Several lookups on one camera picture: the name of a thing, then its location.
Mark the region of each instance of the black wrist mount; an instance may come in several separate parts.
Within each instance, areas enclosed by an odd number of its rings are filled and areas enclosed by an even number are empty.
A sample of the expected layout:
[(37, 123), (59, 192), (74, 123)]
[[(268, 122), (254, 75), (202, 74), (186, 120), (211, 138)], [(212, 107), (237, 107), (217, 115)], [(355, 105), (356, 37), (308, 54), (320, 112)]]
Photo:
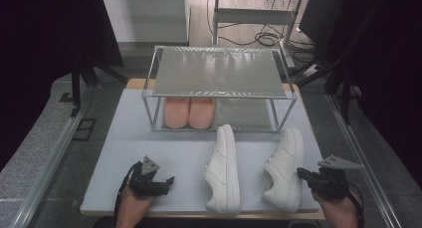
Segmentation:
[[(318, 165), (321, 166), (319, 172), (308, 171), (298, 167), (298, 177), (305, 180), (308, 183), (308, 187), (325, 200), (341, 200), (344, 197), (350, 199), (357, 211), (358, 228), (362, 228), (364, 225), (363, 198), (360, 191), (346, 180), (344, 169), (361, 169), (363, 165), (333, 155), (320, 161)], [(350, 193), (349, 185), (352, 185), (358, 192), (362, 205)]]
[(130, 168), (126, 177), (121, 183), (121, 187), (118, 190), (117, 198), (115, 200), (115, 220), (117, 219), (118, 215), (118, 207), (120, 205), (121, 195), (127, 185), (139, 198), (146, 196), (167, 195), (170, 186), (173, 184), (174, 176), (170, 177), (165, 182), (154, 182), (152, 181), (152, 178), (154, 178), (158, 169), (159, 165), (153, 162), (147, 156), (143, 158), (143, 163), (138, 161)]

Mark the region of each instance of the transparent shelf panel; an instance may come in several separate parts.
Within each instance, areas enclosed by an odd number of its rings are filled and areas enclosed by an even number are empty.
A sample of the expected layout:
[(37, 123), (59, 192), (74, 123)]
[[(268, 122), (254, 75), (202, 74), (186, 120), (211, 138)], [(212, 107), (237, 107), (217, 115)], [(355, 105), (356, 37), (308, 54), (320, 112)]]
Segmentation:
[[(212, 98), (215, 129), (281, 131), (298, 98), (280, 50), (156, 47), (142, 91), (151, 127), (164, 129), (165, 98)], [(156, 75), (151, 88), (152, 75)], [(284, 101), (275, 107), (275, 101)], [(181, 129), (193, 129), (189, 125)]]

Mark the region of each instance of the wall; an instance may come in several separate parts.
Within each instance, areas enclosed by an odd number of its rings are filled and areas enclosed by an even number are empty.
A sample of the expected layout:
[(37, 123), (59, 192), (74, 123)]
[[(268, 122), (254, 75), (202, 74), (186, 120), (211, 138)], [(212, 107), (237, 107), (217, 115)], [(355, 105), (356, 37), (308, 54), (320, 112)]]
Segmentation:
[(187, 42), (185, 0), (104, 0), (118, 42)]

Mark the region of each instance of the metal frame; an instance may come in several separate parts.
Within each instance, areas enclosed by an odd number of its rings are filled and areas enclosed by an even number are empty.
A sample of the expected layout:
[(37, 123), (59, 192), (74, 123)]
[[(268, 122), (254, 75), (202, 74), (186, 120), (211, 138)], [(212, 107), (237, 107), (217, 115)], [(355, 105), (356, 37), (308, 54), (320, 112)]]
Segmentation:
[(56, 169), (65, 154), (69, 143), (71, 142), (72, 136), (78, 127), (85, 112), (91, 106), (92, 91), (88, 89), (83, 97), (83, 105), (76, 111), (74, 116), (69, 117), (65, 127), (63, 128), (59, 138), (55, 142), (50, 155), (45, 161), (43, 167), (38, 173), (33, 185), (31, 186), (25, 200), (22, 202), (19, 210), (13, 220), (11, 228), (27, 227), (34, 216), (38, 205), (40, 204), (41, 198), (46, 192)]
[[(165, 47), (163, 46), (156, 46), (155, 47), (155, 51), (152, 57), (152, 63), (151, 66), (149, 68), (149, 72), (148, 72), (148, 76), (146, 78), (145, 84), (143, 86), (142, 89), (142, 100), (144, 102), (145, 105), (145, 110), (146, 110), (146, 114), (149, 120), (149, 124), (151, 126), (152, 130), (171, 130), (171, 131), (185, 131), (185, 130), (200, 130), (200, 129), (194, 129), (194, 128), (180, 128), (180, 129), (171, 129), (171, 128), (166, 128), (166, 127), (157, 127), (157, 123), (158, 120), (160, 119), (160, 110), (162, 110), (161, 107), (161, 103), (163, 103), (163, 99), (165, 99), (168, 96), (157, 96), (154, 95), (152, 90), (149, 89), (149, 83), (151, 82), (151, 75), (152, 75), (152, 71), (153, 70), (158, 70), (159, 69), (159, 62), (161, 60), (161, 56), (163, 54), (163, 49)], [(245, 132), (275, 132), (275, 133), (280, 133), (283, 129), (283, 125), (285, 124), (287, 118), (289, 117), (290, 112), (293, 109), (293, 106), (295, 105), (295, 102), (298, 100), (298, 95), (295, 91), (295, 88), (292, 85), (292, 82), (290, 81), (289, 78), (289, 74), (287, 71), (287, 62), (285, 60), (285, 57), (283, 56), (283, 54), (281, 53), (280, 50), (277, 49), (250, 49), (250, 50), (266, 50), (266, 51), (271, 51), (271, 54), (276, 62), (276, 67), (278, 68), (278, 70), (282, 70), (284, 72), (284, 74), (286, 75), (286, 80), (287, 80), (287, 85), (289, 86), (290, 92), (292, 93), (291, 96), (286, 95), (283, 98), (273, 98), (273, 97), (213, 97), (216, 99), (265, 99), (268, 100), (268, 103), (270, 104), (270, 109), (272, 111), (272, 121), (274, 124), (271, 124), (271, 128), (269, 129), (258, 129), (258, 128), (247, 128), (247, 127), (240, 127), (240, 126), (235, 126), (232, 125), (234, 130), (238, 130), (238, 131), (245, 131)], [(179, 97), (187, 97), (187, 98), (192, 98), (194, 96), (192, 95), (178, 95)], [(274, 104), (274, 101), (277, 100), (286, 100), (286, 101), (291, 101), (290, 105), (288, 107), (288, 109), (286, 110), (286, 113), (283, 115), (282, 119), (279, 120), (279, 115), (276, 111), (276, 107)], [(205, 130), (216, 130), (218, 128), (218, 126), (211, 126), (208, 129)]]
[(339, 104), (336, 101), (335, 95), (327, 95), (326, 98), (330, 105), (331, 111), (334, 113), (334, 116), (337, 119), (338, 125), (340, 126), (340, 129), (344, 134), (344, 137), (348, 143), (348, 146), (350, 147), (354, 158), (356, 158), (358, 163), (362, 164), (365, 167), (364, 169), (361, 169), (362, 176), (365, 179), (372, 196), (374, 197), (375, 203), (377, 204), (381, 216), (382, 218), (384, 218), (387, 227), (401, 227), (401, 224), (395, 214), (395, 211), (388, 197), (386, 196), (384, 190), (379, 184), (378, 179), (376, 178), (368, 160), (366, 159), (366, 156), (362, 151), (359, 142), (354, 136), (353, 130), (351, 129), (350, 125), (346, 124), (346, 122), (344, 122), (344, 120), (341, 118), (342, 115), (340, 113)]
[(256, 10), (256, 9), (233, 9), (219, 8), (219, 0), (215, 0), (212, 46), (218, 44), (218, 23), (245, 23), (245, 24), (269, 24), (287, 25), (286, 37), (281, 40), (280, 47), (287, 63), (287, 68), (293, 69), (295, 63), (289, 51), (289, 40), (298, 17), (302, 0), (298, 1), (293, 11), (281, 10)]

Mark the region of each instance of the shoe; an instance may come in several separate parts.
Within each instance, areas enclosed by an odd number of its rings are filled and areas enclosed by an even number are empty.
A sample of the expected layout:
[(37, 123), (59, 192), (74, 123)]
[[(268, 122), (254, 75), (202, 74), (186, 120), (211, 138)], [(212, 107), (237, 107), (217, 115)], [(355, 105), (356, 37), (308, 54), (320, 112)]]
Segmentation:
[(269, 187), (263, 200), (282, 208), (286, 212), (296, 212), (302, 198), (302, 180), (297, 167), (304, 164), (304, 139), (295, 128), (282, 131), (279, 147), (268, 158), (264, 166), (264, 181)]
[(183, 128), (189, 119), (189, 98), (166, 98), (164, 113), (166, 126)]
[(211, 126), (216, 107), (216, 100), (210, 98), (192, 98), (189, 109), (189, 125), (197, 129)]
[(204, 178), (210, 184), (213, 193), (205, 207), (209, 211), (239, 214), (240, 191), (236, 147), (230, 125), (218, 127), (217, 144), (205, 167)]

